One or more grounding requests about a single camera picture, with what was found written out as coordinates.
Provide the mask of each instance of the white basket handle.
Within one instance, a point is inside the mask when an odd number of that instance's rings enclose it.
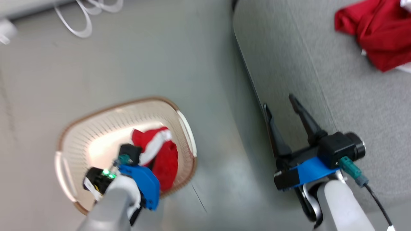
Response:
[[[73,180],[71,178],[71,174],[68,168],[68,163],[67,160],[62,156],[62,153],[57,151],[55,153],[54,157],[54,167],[55,167],[55,173],[57,175],[58,182],[60,183],[61,188],[63,189],[64,194],[73,202],[77,202],[76,198],[74,195],[77,195],[76,192],[73,193],[70,191],[70,189],[75,190]],[[67,178],[69,179],[69,184],[66,182],[64,178],[64,173],[66,174]]]
[[[190,128],[190,125],[188,124],[187,119],[185,118],[185,116],[183,115],[183,113],[181,113],[180,110],[177,111],[177,114],[180,116],[180,119],[183,123],[183,129],[184,129],[184,135],[186,135],[186,139],[190,141],[191,145],[189,145],[191,152],[193,153],[194,157],[197,157],[197,146],[196,146],[196,142],[194,140],[194,135],[193,132]]]

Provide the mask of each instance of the teal cable connector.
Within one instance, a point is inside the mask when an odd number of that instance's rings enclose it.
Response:
[[[339,160],[339,166],[356,181],[358,186],[364,187],[364,185],[368,183],[368,178],[363,175],[361,169],[359,169],[350,158],[341,158]]]

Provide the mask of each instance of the gray sofa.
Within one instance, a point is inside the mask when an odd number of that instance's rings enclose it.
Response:
[[[356,0],[240,0],[234,33],[260,103],[267,103],[293,150],[307,137],[288,100],[294,93],[329,133],[353,131],[367,153],[358,161],[383,205],[411,198],[411,74],[381,73],[355,38],[334,31],[334,13]],[[366,192],[352,189],[366,211]]]

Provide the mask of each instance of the laundry basket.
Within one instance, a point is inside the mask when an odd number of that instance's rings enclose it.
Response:
[[[68,126],[62,133],[55,154],[55,171],[63,192],[83,214],[93,208],[94,197],[83,189],[90,167],[109,168],[120,145],[131,142],[133,129],[146,131],[166,126],[178,150],[178,171],[173,187],[161,192],[169,195],[186,185],[196,170],[197,150],[184,115],[171,101],[161,97],[120,104]]]

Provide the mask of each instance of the coiled white cable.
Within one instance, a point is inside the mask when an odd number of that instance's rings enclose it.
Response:
[[[80,6],[80,8],[81,8],[81,10],[82,10],[82,12],[85,16],[85,20],[86,20],[85,29],[82,30],[82,31],[73,30],[69,26],[69,24],[66,22],[66,20],[61,15],[61,11],[60,11],[60,9],[57,5],[54,6],[54,9],[55,9],[58,17],[60,18],[60,20],[67,27],[67,29],[69,29],[69,31],[71,33],[73,33],[75,36],[80,37],[80,38],[88,38],[92,34],[93,28],[92,28],[92,24],[91,24],[89,14],[98,15],[103,10],[107,11],[107,12],[110,12],[110,13],[117,13],[123,8],[123,4],[124,4],[124,0],[117,0],[117,2],[113,5],[105,5],[104,0],[98,0],[98,2],[95,1],[95,0],[88,0],[89,3],[94,5],[94,7],[87,8],[83,5],[83,3],[80,0],[76,0],[76,2]]]

